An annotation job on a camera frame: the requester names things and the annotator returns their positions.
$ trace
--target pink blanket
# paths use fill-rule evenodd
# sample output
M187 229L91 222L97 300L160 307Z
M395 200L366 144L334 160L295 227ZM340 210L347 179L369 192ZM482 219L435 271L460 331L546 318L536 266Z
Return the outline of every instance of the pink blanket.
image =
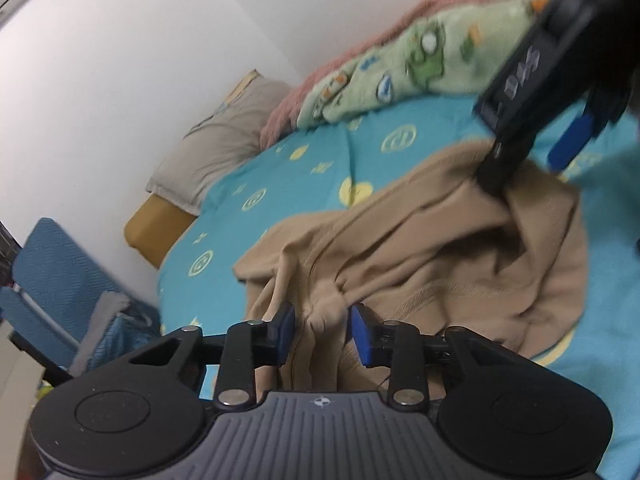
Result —
M278 142L281 136L292 132L296 128L300 108L302 108L302 103L304 102L306 95L323 77L342 66L352 57L359 56L372 46L382 45L394 40L417 18L422 16L431 16L432 14L453 5L485 1L487 0L423 0L400 18L400 20L390 29L347 50L346 52L343 52L340 56L335 57L335 59L331 60L326 65L319 67L305 79L302 85L293 89L274 109L274 111L271 112L269 120L260 131L260 147L263 150L266 150Z

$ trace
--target pillowcase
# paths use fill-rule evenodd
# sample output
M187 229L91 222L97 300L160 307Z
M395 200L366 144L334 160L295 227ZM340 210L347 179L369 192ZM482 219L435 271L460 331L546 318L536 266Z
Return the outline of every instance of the pillowcase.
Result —
M291 86L257 72L249 76L243 90L236 87L231 101L194 126L164 159L146 185L148 192L197 216L209 188L260 153L260 130Z

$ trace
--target mattress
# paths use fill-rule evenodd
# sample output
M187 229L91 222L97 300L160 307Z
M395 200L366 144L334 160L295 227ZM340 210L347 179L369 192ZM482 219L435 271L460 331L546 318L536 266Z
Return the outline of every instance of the mattress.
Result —
M167 332L197 324L225 333L244 316L244 288L232 266L267 230L305 212L347 208L454 142L487 137L471 97L424 96L340 124L300 130L212 187L201 216L167 254L158 295ZM581 105L536 139L546 154ZM608 405L614 436L600 465L606 479L630 479L640 464L640 174L636 121L624 117L590 142L564 177L581 188L590 251L582 319L540 364L586 386ZM212 394L213 367L201 396Z

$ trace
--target silver screw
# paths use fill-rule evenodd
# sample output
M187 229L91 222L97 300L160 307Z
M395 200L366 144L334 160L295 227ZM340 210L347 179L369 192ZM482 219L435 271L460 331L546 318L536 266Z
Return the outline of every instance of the silver screw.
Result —
M403 406L415 406L424 400L424 394L418 390L398 390L394 393L394 401Z
M219 394L218 400L225 406L239 406L249 400L249 394L244 390L225 390Z

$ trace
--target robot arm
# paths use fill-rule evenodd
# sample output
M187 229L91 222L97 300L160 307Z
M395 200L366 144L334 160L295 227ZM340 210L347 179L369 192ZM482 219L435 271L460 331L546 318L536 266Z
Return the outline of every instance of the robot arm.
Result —
M538 132L587 92L584 115L549 155L563 170L620 118L638 64L640 0L551 0L474 108L495 134L478 184L500 196Z

